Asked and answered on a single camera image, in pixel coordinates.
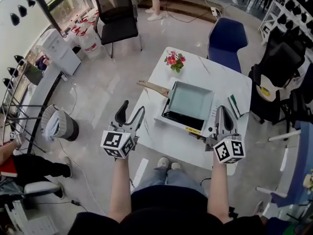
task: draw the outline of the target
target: black shirt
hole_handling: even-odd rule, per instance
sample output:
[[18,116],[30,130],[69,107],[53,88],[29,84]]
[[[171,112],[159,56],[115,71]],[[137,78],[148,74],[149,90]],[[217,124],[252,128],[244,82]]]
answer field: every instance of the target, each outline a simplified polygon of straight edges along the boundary
[[77,214],[68,234],[265,234],[258,216],[224,225],[206,209],[207,198],[196,190],[152,186],[132,194],[132,213],[121,223],[83,212]]

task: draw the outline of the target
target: black pants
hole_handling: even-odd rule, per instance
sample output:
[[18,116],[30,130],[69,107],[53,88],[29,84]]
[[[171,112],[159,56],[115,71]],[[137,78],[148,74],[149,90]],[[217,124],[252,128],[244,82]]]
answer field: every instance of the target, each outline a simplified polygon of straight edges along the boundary
[[[45,176],[65,178],[70,176],[70,168],[66,164],[53,163],[42,157],[22,154],[13,156],[14,165],[18,173],[17,178],[14,179],[15,183],[21,187],[27,184],[49,181]],[[58,197],[62,197],[63,193],[61,190],[54,193]]]

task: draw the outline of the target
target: pan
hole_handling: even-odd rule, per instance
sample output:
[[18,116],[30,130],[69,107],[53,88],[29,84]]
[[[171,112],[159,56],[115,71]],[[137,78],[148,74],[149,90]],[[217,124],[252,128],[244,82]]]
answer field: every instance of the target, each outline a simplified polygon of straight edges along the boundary
[[184,116],[208,120],[213,101],[213,91],[176,81],[173,89],[168,89],[147,81],[137,84],[152,89],[170,99],[169,110]]

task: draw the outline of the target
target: wooden handle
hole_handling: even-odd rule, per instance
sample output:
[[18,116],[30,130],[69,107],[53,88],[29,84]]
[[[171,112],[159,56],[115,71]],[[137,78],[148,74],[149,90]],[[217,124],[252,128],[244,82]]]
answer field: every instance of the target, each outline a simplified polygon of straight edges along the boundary
[[137,84],[139,84],[143,87],[149,88],[151,90],[154,90],[154,91],[160,93],[164,97],[168,97],[168,93],[170,91],[168,88],[165,88],[165,87],[162,87],[160,85],[156,85],[156,84],[153,84],[153,83],[150,83],[147,81],[143,81],[143,80],[139,80],[137,82]]

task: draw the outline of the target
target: green leaf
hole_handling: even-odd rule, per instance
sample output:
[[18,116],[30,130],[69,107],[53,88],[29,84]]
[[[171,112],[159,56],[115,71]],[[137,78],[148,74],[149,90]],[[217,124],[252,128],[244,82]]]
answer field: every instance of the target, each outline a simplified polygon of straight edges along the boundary
[[178,64],[176,64],[176,66],[177,66],[177,68],[181,69],[184,65],[182,63],[178,63]]

